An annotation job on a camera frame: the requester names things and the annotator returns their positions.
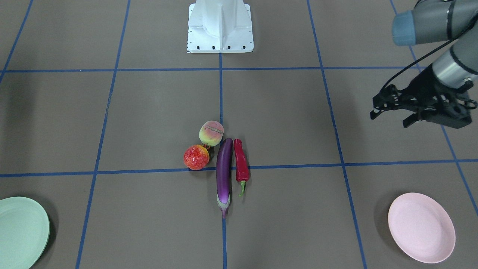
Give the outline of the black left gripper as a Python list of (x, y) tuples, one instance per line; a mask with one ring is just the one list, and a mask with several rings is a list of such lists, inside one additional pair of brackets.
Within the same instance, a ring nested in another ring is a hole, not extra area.
[(471, 110), (477, 108), (477, 102), (467, 93), (473, 85), (473, 80), (466, 78), (459, 87), (449, 87), (439, 80), (430, 65), (402, 91), (393, 84), (382, 88), (372, 98), (370, 119), (375, 120), (383, 112), (408, 109), (413, 114), (403, 119), (403, 128), (428, 121), (460, 129), (471, 124)]

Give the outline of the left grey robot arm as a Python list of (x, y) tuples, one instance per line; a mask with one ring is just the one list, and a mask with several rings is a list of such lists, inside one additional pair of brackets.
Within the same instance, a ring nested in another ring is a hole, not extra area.
[(403, 120), (405, 128), (417, 121), (454, 129), (471, 124), (471, 110), (477, 108), (468, 95), (478, 76), (477, 10), (476, 0), (420, 0), (412, 10), (396, 15), (394, 44), (443, 41), (440, 48), (450, 48), (403, 90), (387, 81), (372, 99), (372, 120), (383, 112), (406, 109), (412, 114)]

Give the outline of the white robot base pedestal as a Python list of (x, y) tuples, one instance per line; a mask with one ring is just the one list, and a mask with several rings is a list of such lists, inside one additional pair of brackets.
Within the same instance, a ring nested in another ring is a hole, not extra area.
[(242, 0), (197, 0), (188, 8), (187, 53), (251, 53), (250, 5)]

